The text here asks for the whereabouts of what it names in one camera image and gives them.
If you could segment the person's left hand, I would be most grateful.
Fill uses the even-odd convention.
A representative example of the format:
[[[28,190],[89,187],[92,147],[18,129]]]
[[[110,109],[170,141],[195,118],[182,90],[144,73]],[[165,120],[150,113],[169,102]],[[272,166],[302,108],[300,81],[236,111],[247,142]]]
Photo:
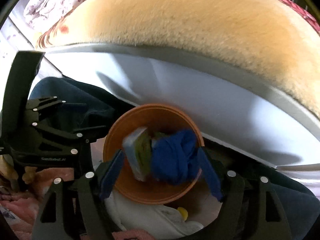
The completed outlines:
[[[4,159],[3,155],[1,155],[1,176],[10,181],[11,187],[14,187],[17,184],[19,178],[27,185],[32,183],[35,178],[36,169],[36,167],[26,166],[24,168],[24,174],[19,176],[13,166]]]

